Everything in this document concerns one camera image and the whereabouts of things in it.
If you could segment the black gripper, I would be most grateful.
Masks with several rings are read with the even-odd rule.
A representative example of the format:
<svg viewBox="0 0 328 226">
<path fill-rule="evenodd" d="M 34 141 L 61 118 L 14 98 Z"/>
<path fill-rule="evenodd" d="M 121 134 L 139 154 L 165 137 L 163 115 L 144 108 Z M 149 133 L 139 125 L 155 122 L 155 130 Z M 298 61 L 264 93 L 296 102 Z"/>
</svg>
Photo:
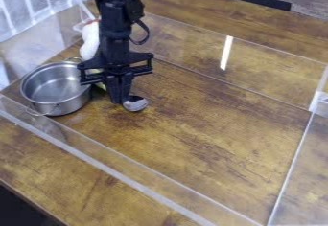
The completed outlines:
<svg viewBox="0 0 328 226">
<path fill-rule="evenodd" d="M 77 68 L 82 85 L 106 83 L 113 103 L 125 102 L 130 97 L 135 74 L 152 72 L 149 53 L 136 53 L 130 44 L 143 45 L 151 37 L 151 29 L 143 22 L 144 4 L 140 1 L 110 1 L 100 3 L 100 40 L 96 56 L 84 60 Z"/>
</svg>

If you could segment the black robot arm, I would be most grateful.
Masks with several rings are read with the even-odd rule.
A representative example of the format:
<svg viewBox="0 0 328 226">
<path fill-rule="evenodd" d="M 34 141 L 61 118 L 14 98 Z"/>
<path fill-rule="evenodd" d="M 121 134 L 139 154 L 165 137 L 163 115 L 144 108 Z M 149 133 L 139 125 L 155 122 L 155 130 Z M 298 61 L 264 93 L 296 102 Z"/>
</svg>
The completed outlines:
<svg viewBox="0 0 328 226">
<path fill-rule="evenodd" d="M 151 29 L 143 22 L 145 16 L 141 0 L 96 0 L 101 12 L 101 52 L 77 66 L 82 85 L 104 83 L 113 103 L 124 104 L 130 94 L 136 76 L 153 72 L 153 53 L 139 53 L 130 43 L 143 45 Z"/>
</svg>

